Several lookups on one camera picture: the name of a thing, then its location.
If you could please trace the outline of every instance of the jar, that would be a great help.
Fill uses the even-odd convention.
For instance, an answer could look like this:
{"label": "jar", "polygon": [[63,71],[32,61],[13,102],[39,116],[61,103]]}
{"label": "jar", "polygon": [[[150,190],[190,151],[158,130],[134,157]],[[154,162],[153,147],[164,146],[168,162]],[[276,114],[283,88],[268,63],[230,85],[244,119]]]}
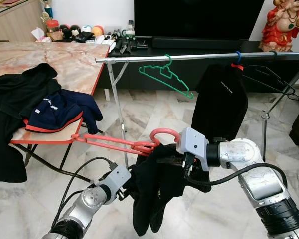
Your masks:
{"label": "jar", "polygon": [[46,26],[48,27],[48,32],[50,33],[60,31],[59,22],[57,20],[47,21]]}

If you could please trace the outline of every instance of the statue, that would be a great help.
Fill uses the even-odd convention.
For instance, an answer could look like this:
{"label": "statue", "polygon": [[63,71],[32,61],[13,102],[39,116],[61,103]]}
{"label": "statue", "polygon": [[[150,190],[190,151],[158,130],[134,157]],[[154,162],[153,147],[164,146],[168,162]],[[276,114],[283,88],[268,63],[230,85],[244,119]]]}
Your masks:
{"label": "statue", "polygon": [[299,0],[274,0],[276,8],[267,15],[259,48],[264,52],[290,51],[299,33]]}

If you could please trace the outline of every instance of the marble floor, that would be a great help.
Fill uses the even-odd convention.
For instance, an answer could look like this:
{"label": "marble floor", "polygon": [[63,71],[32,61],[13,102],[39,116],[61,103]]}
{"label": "marble floor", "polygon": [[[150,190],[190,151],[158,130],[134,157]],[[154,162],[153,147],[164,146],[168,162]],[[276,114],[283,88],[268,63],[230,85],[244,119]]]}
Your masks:
{"label": "marble floor", "polygon": [[[260,110],[265,110],[276,94],[249,94],[248,111],[237,137],[246,137],[258,145],[261,142]],[[107,135],[120,137],[118,114],[113,95],[105,101],[104,91],[96,91],[104,120],[99,129]],[[195,99],[190,100],[173,91],[119,90],[121,108],[128,140],[149,140],[150,132],[158,127],[181,131],[191,125]],[[287,175],[289,191],[299,207],[299,147],[289,138],[291,125],[299,113],[299,103],[284,98],[272,111],[268,122],[267,160],[279,166]],[[159,135],[162,143],[172,143],[172,137]],[[40,145],[36,153],[48,162],[59,165],[66,145]],[[82,163],[95,156],[104,156],[124,163],[121,152],[75,142],[64,169],[75,171]],[[129,155],[133,164],[136,156]],[[86,177],[98,179],[108,171],[104,162],[94,162],[82,170]],[[232,173],[214,168],[211,180]],[[58,174],[31,159],[27,166],[28,181],[22,184],[0,183],[0,239],[40,239],[51,226],[69,176]],[[88,186],[75,179],[70,192]],[[136,239],[132,225],[131,198],[103,206],[95,215],[85,239]],[[201,193],[186,187],[182,197],[174,198],[165,210],[160,231],[149,229],[145,239],[263,239],[266,230],[253,210],[237,179]]]}

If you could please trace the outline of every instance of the white wall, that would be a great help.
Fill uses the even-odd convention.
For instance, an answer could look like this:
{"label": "white wall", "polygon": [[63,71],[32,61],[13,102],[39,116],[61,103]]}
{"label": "white wall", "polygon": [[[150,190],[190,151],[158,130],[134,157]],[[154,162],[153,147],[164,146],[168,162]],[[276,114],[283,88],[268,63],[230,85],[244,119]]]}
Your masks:
{"label": "white wall", "polygon": [[[101,25],[105,30],[120,26],[125,29],[128,21],[134,20],[134,0],[52,0],[52,7],[54,18],[60,24]],[[265,0],[249,40],[261,40],[267,13],[272,9],[273,0]],[[299,35],[293,40],[293,45],[292,50],[299,52]]]}

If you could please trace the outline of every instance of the black tv screen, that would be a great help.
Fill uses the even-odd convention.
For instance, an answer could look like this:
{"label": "black tv screen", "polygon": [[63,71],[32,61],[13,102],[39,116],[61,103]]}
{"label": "black tv screen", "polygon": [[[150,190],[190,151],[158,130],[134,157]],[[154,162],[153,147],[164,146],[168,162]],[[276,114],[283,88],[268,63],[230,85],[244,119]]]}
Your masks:
{"label": "black tv screen", "polygon": [[135,35],[249,39],[263,3],[263,0],[134,0]]}

